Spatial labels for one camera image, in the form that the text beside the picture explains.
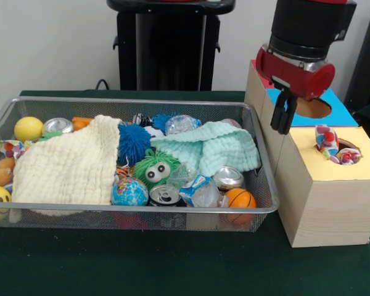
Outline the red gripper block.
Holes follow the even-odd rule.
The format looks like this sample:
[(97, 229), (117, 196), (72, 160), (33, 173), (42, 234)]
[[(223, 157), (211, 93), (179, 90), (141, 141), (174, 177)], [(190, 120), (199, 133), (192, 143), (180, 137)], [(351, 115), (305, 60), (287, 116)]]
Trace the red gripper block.
[(313, 99), (329, 89), (335, 75), (335, 67), (320, 60), (305, 62), (284, 57), (263, 45), (257, 54), (256, 70), (281, 91), (277, 97), (271, 119), (273, 130), (288, 134), (295, 111), (297, 97)]

